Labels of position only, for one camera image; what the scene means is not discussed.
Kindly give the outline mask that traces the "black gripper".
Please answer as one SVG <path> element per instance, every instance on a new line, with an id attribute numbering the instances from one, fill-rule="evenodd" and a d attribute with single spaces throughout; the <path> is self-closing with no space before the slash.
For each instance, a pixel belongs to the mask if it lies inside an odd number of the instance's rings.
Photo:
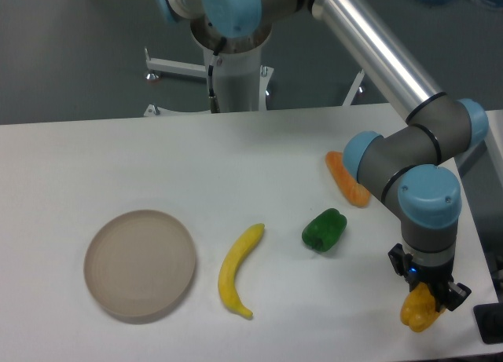
<path id="1" fill-rule="evenodd" d="M 452 278 L 454 257 L 441 262 L 420 262 L 420 255 L 412 255 L 403 250 L 400 243 L 388 252 L 395 274 L 402 277 L 412 291 L 419 283 L 425 283 L 435 299 L 435 310 L 454 311 L 472 293 L 462 283 L 454 283 Z"/>

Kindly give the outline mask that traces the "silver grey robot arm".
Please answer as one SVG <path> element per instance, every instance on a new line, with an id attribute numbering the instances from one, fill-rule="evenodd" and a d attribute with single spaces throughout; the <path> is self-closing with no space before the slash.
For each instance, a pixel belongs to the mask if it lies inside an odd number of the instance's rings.
<path id="1" fill-rule="evenodd" d="M 259 65 L 238 56 L 257 52 L 274 22 L 301 9 L 324 22 L 406 122 L 390 137 L 362 132 L 343 151 L 349 174 L 401 222 L 391 264 L 411 288 L 425 284 L 437 310 L 464 302 L 470 290 L 452 277 L 461 188 L 442 164 L 486 136 L 478 103 L 449 98 L 364 0 L 156 2 L 166 21 L 188 20 L 204 48 L 213 113 L 259 109 Z"/>

